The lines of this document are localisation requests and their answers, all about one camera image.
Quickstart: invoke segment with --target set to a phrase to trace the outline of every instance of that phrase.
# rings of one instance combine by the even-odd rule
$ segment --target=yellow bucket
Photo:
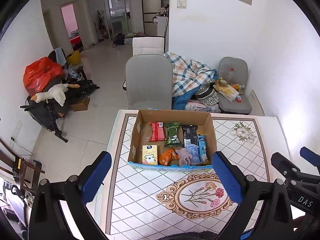
[[[80,57],[79,50],[73,51],[72,55],[67,57],[67,61],[68,61],[69,65],[73,65],[73,66],[80,64],[81,57]]]

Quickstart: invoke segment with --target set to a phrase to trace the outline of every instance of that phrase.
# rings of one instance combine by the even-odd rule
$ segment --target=light switch
[[[187,0],[177,0],[177,8],[186,9],[187,8]]]

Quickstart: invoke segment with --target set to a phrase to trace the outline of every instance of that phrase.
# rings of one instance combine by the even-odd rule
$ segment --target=metal screw
[[[69,177],[69,180],[70,181],[76,181],[78,179],[78,176],[77,175],[71,175],[70,177]]]
[[[252,175],[247,175],[246,178],[247,178],[248,181],[254,181],[255,180],[255,177],[252,176]]]
[[[277,183],[278,183],[279,185],[282,185],[282,184],[283,184],[283,180],[282,180],[282,179],[277,179]]]
[[[45,185],[47,184],[48,180],[47,179],[41,179],[40,185]]]

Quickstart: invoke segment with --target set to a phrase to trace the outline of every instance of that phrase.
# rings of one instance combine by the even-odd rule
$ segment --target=black package
[[[183,124],[181,127],[183,131],[183,147],[186,147],[188,144],[199,145],[196,133],[198,126]]]

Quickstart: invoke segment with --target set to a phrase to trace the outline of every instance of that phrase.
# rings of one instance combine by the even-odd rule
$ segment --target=blue tissue package
[[[200,164],[199,146],[195,144],[188,144],[186,145],[186,149],[192,155],[191,165]]]
[[[198,133],[198,141],[199,141],[199,155],[200,161],[202,164],[209,164],[209,160],[207,157],[207,148],[205,146],[205,136],[204,134]]]

